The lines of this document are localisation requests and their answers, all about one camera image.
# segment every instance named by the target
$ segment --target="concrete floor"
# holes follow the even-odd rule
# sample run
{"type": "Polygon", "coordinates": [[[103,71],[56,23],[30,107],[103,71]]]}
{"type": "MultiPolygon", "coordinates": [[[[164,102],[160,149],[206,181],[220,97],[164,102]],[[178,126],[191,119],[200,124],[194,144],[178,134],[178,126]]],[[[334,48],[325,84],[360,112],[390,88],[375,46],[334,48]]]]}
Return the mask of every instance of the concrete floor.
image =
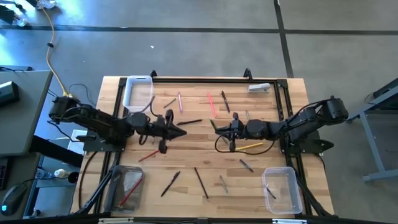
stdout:
{"type": "MultiPolygon", "coordinates": [[[[64,29],[82,26],[278,29],[273,0],[58,2],[59,8],[49,12],[54,24],[63,25],[64,29]]],[[[285,29],[398,30],[397,1],[279,2],[285,29]]],[[[42,12],[24,5],[29,22],[34,26],[48,25],[42,12]]],[[[47,70],[45,53],[50,38],[51,32],[45,30],[1,29],[0,64],[47,70]]],[[[335,95],[353,112],[363,105],[367,94],[397,78],[396,35],[287,34],[286,39],[294,77],[305,79],[310,101],[335,95]]],[[[87,85],[94,101],[104,75],[148,75],[156,70],[159,75],[240,77],[249,67],[255,77],[287,77],[278,33],[105,32],[99,28],[57,31],[55,46],[51,61],[64,84],[87,85]]],[[[55,80],[51,89],[62,94],[55,80]]],[[[72,93],[88,102],[82,87],[72,89],[72,93]]],[[[61,135],[45,122],[50,100],[51,97],[46,99],[37,134],[58,138],[61,135]]],[[[76,128],[74,124],[62,124],[68,134],[76,128]]],[[[360,121],[324,127],[320,132],[323,139],[335,143],[325,153],[335,213],[345,218],[397,223],[398,178],[368,184],[361,180],[362,175],[375,172],[376,165],[360,121]]],[[[72,194],[58,191],[66,197],[72,194]]],[[[59,211],[49,207],[49,213],[65,213],[70,208],[66,204],[60,205],[59,211]]]]}

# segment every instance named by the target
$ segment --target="plastic bin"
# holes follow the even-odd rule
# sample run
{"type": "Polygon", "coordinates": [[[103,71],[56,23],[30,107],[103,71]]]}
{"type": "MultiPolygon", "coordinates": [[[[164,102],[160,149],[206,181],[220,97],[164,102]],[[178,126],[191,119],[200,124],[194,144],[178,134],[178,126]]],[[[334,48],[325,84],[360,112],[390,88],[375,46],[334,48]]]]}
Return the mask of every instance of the plastic bin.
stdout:
{"type": "Polygon", "coordinates": [[[262,183],[266,207],[273,214],[298,214],[303,210],[293,168],[267,168],[262,174],[262,183]]]}
{"type": "Polygon", "coordinates": [[[123,106],[131,113],[142,111],[152,99],[152,77],[133,75],[127,78],[123,106]]]}

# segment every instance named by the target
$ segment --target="yellow pencil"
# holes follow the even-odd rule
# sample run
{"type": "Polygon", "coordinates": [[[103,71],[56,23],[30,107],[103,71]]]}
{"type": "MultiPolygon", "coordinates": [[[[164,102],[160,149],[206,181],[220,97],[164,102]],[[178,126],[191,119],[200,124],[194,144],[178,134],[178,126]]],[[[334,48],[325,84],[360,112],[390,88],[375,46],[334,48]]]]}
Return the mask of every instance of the yellow pencil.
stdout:
{"type": "Polygon", "coordinates": [[[250,145],[250,146],[239,147],[239,148],[236,148],[235,150],[237,151],[237,150],[250,149],[252,147],[262,146],[263,144],[264,144],[263,142],[260,142],[260,143],[256,143],[256,144],[253,144],[253,145],[250,145]]]}

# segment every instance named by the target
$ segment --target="red stick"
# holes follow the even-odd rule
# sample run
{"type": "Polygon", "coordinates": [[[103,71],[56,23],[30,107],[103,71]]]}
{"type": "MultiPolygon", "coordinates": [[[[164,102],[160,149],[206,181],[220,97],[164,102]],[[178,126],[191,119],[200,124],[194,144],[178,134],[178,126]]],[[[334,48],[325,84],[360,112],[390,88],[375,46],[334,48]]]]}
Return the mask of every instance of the red stick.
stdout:
{"type": "Polygon", "coordinates": [[[148,156],[146,156],[146,157],[144,157],[144,158],[138,160],[138,162],[141,162],[141,161],[143,161],[144,159],[147,159],[147,158],[153,156],[154,154],[157,154],[158,152],[159,152],[159,150],[156,150],[156,151],[154,151],[153,153],[149,154],[148,156]]]}
{"type": "Polygon", "coordinates": [[[139,185],[139,183],[141,183],[141,181],[142,181],[142,177],[141,177],[141,179],[139,179],[139,180],[137,181],[137,183],[135,184],[135,186],[132,187],[132,189],[130,190],[130,192],[129,192],[126,196],[124,196],[123,200],[122,200],[122,201],[120,202],[120,204],[119,204],[119,207],[121,207],[121,206],[126,202],[127,198],[130,197],[131,193],[137,188],[137,186],[139,185]]]}
{"type": "Polygon", "coordinates": [[[216,110],[214,110],[214,105],[213,105],[213,102],[212,102],[212,100],[211,100],[211,96],[210,96],[209,91],[207,91],[207,98],[209,98],[211,110],[213,111],[213,115],[214,115],[214,117],[216,118],[216,110]]]}

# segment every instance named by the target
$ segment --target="wooden table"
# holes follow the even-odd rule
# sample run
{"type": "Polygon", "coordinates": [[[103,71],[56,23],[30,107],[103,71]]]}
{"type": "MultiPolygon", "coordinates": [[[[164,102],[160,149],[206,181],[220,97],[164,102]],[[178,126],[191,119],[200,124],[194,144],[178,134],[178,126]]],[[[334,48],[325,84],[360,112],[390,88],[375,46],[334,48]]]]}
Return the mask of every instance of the wooden table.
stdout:
{"type": "MultiPolygon", "coordinates": [[[[114,102],[120,77],[104,77],[99,93],[97,108],[109,114],[113,113],[114,102]]],[[[304,80],[301,78],[287,79],[293,112],[308,104],[304,80]]],[[[135,217],[224,217],[224,218],[270,218],[291,217],[277,216],[267,210],[264,202],[261,174],[268,167],[286,166],[279,143],[259,156],[240,153],[219,153],[214,149],[217,135],[214,133],[209,119],[217,126],[226,126],[232,120],[232,112],[237,112],[243,123],[247,118],[245,110],[249,111],[251,119],[278,121],[274,90],[270,93],[247,93],[249,84],[230,83],[154,83],[154,112],[164,114],[163,106],[182,94],[183,113],[178,109],[178,100],[169,108],[174,111],[174,123],[203,119],[201,123],[181,126],[187,131],[186,136],[167,143],[166,154],[156,154],[142,162],[138,160],[153,152],[158,147],[158,140],[151,144],[152,138],[143,146],[138,144],[138,136],[131,137],[122,153],[121,165],[138,166],[145,172],[144,190],[139,209],[132,215],[135,217]],[[223,90],[228,99],[231,113],[228,113],[221,97],[223,90]],[[209,91],[217,116],[214,119],[206,95],[209,91]],[[239,159],[245,160],[254,169],[254,173],[245,169],[239,159]],[[207,200],[194,171],[199,174],[209,195],[207,200]],[[160,197],[162,191],[170,183],[174,173],[181,174],[169,191],[160,197]],[[225,194],[219,180],[222,175],[228,186],[229,194],[225,194]]],[[[258,141],[240,140],[237,147],[246,146],[258,141]]],[[[264,146],[248,149],[250,152],[263,151],[271,142],[264,141],[264,146]]],[[[227,149],[223,141],[218,143],[220,149],[227,149]]],[[[85,156],[82,168],[89,155],[85,156]]],[[[82,187],[82,202],[84,203],[97,187],[104,153],[99,152],[89,164],[82,187]]],[[[328,184],[322,162],[312,154],[303,154],[303,164],[308,188],[317,200],[330,213],[333,207],[330,200],[328,184]]],[[[78,187],[73,198],[71,212],[78,210],[78,187]]]]}

